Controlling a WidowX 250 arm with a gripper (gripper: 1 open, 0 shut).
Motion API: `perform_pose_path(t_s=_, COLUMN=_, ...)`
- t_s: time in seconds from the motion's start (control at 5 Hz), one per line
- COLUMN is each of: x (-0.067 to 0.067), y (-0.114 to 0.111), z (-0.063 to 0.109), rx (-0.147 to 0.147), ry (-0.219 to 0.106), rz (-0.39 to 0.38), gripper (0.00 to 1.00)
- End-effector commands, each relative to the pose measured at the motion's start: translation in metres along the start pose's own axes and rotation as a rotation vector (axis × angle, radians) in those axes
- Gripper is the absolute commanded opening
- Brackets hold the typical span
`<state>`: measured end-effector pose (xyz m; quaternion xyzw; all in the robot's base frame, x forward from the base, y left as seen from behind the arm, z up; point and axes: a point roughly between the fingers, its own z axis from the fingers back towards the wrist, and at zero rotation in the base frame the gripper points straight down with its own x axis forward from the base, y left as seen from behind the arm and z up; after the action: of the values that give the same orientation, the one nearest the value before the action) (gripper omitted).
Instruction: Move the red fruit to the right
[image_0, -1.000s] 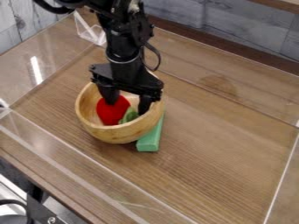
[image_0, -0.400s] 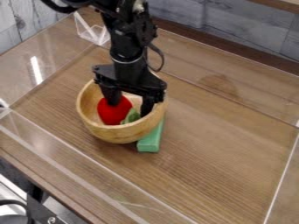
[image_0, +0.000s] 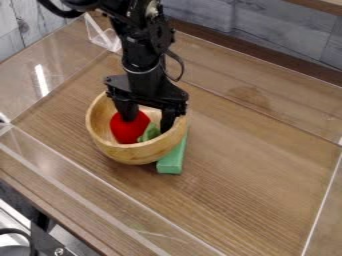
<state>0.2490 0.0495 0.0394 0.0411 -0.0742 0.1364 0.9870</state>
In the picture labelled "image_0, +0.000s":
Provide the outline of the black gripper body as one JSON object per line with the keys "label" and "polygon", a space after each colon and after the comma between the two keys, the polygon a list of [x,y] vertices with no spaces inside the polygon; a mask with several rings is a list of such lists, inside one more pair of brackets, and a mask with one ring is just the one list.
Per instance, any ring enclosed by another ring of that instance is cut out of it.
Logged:
{"label": "black gripper body", "polygon": [[107,96],[112,99],[127,98],[138,106],[143,105],[163,111],[175,110],[175,116],[186,114],[188,93],[180,89],[168,78],[112,75],[104,78]]}

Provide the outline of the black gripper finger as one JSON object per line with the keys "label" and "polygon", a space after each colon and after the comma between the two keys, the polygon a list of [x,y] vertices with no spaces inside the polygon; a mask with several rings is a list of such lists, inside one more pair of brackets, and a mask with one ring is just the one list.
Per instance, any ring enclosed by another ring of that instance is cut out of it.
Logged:
{"label": "black gripper finger", "polygon": [[167,108],[162,111],[162,120],[160,120],[160,132],[164,133],[170,130],[175,121],[175,110]]}
{"label": "black gripper finger", "polygon": [[139,106],[138,104],[127,98],[115,98],[114,104],[122,118],[126,122],[131,122],[138,117]]}

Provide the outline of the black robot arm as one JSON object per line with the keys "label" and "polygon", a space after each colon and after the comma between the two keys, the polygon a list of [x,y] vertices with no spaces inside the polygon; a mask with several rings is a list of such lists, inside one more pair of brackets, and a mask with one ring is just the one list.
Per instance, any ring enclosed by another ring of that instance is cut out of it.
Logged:
{"label": "black robot arm", "polygon": [[170,26],[160,0],[62,0],[60,9],[51,0],[37,0],[63,18],[76,18],[88,11],[107,15],[122,44],[123,75],[104,79],[107,96],[127,121],[138,117],[140,106],[162,111],[160,129],[168,131],[175,119],[186,114],[188,93],[167,72],[166,59],[182,58],[170,50],[175,29]]}

